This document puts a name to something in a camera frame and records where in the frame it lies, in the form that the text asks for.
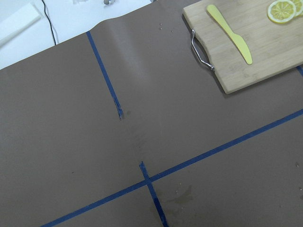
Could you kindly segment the white foam strip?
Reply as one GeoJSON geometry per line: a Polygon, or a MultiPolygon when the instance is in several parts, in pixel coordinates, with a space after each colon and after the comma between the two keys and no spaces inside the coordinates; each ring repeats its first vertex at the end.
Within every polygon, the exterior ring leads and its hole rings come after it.
{"type": "Polygon", "coordinates": [[[3,46],[11,39],[28,29],[41,18],[42,14],[31,3],[18,9],[0,23],[0,45],[3,46]]]}

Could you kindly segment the yellow plastic knife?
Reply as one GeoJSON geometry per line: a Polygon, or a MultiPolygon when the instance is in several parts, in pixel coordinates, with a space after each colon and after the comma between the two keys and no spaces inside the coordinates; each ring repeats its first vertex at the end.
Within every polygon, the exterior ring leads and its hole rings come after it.
{"type": "Polygon", "coordinates": [[[231,27],[228,25],[227,21],[219,11],[219,9],[213,5],[210,4],[206,7],[206,10],[210,16],[217,22],[217,24],[224,30],[224,32],[229,36],[231,41],[234,43],[234,45],[239,50],[240,54],[244,58],[245,62],[248,65],[251,65],[253,63],[252,56],[249,50],[249,47],[245,40],[238,34],[234,33],[231,27]]]}

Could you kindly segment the bamboo cutting board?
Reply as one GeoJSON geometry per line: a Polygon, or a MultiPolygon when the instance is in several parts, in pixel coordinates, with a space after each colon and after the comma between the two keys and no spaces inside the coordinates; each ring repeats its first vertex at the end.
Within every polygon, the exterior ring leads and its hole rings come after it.
{"type": "Polygon", "coordinates": [[[292,69],[303,63],[303,19],[285,24],[267,16],[268,0],[202,0],[184,7],[183,14],[215,68],[225,93],[229,94],[292,69]],[[207,12],[215,5],[232,31],[246,42],[252,64],[207,12]]]}

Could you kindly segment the lemon slice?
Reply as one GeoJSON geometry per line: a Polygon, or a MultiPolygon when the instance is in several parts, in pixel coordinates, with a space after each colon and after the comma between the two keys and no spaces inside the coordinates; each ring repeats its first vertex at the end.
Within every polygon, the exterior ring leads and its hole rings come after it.
{"type": "Polygon", "coordinates": [[[295,5],[296,13],[295,17],[303,15],[303,0],[291,0],[291,2],[295,5]]]}
{"type": "Polygon", "coordinates": [[[296,6],[290,0],[276,0],[267,9],[267,17],[274,23],[284,24],[296,15],[296,6]]]}

